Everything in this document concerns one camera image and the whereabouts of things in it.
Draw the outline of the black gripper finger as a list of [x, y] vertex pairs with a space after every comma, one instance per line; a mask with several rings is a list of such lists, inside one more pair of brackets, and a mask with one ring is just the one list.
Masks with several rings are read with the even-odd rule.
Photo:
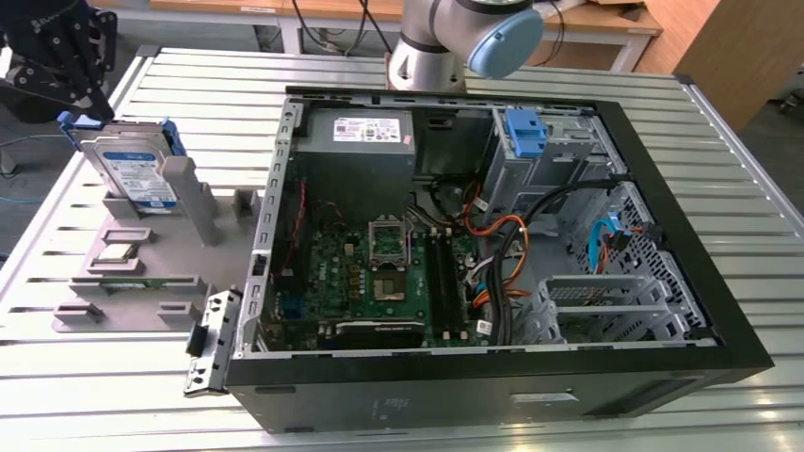
[[116, 67], [119, 16], [112, 10], [92, 8], [89, 14], [89, 42], [97, 54], [100, 69], [109, 73]]
[[1, 85], [69, 107], [96, 121], [111, 121], [115, 118], [104, 78], [99, 82], [77, 85], [63, 74], [32, 63], [12, 63], [1, 73]]

